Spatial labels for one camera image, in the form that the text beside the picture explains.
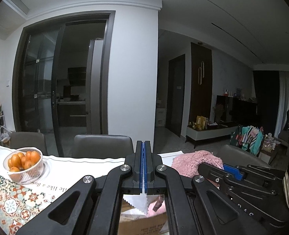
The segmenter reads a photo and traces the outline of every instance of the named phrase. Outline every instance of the tiled floor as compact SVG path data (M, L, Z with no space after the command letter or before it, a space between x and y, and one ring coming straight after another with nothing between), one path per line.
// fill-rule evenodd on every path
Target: tiled floor
M218 140L215 142L201 142L195 149L190 142L185 143L185 138L178 137L165 127L155 127L154 131L154 145L153 153L169 153L183 151L184 153L191 153L198 150L206 150L216 155L218 149L223 145L229 144L229 139ZM281 149L274 160L270 164L274 169L286 170L288 166L288 156L285 154L285 149Z
M59 135L65 157L71 157L73 138L78 134L86 134L86 127L60 127ZM49 155L59 156L56 148L54 133L45 133L45 140Z
M169 152L183 151L184 153L191 153L197 150L207 150L212 152L214 155L217 153L218 149L225 144L229 144L229 139L219 140L219 141L203 141L200 145L196 146L190 142L186 142L184 137L178 137L165 127L155 127L154 131L154 145L153 153L162 154Z

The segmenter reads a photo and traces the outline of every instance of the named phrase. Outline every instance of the kitchen cabinet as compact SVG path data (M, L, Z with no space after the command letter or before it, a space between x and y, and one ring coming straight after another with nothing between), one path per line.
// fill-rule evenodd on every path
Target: kitchen cabinet
M57 104L59 126L86 127L85 101L67 101Z

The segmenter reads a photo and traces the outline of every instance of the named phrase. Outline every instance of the pink fluffy cloth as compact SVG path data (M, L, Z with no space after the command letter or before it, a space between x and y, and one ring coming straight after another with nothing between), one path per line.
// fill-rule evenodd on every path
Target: pink fluffy cloth
M211 152L200 150L194 153L187 153L176 156L172 163L172 168L178 171L182 176L189 178L199 175L198 167L201 163L207 163L218 167L223 168L223 161L214 156ZM147 217L156 216L166 212L164 195L161 195L156 202L150 204Z

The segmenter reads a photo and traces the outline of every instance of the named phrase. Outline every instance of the decorative item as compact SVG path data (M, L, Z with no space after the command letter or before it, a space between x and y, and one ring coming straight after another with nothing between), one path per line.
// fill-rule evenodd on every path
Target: decorative item
M215 112L215 122L217 124L221 123L221 116L223 115L225 109L222 104L217 104L216 106L213 107L213 110Z

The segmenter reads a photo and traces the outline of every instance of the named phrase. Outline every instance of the dark wooden panel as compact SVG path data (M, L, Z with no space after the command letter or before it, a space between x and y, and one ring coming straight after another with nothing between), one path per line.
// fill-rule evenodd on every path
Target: dark wooden panel
M86 126L85 104L58 104L59 126Z
M198 82L198 68L204 62L204 78ZM210 117L212 102L212 51L191 43L191 96L189 121L197 116Z
M180 137L185 95L185 54L169 61L165 127Z

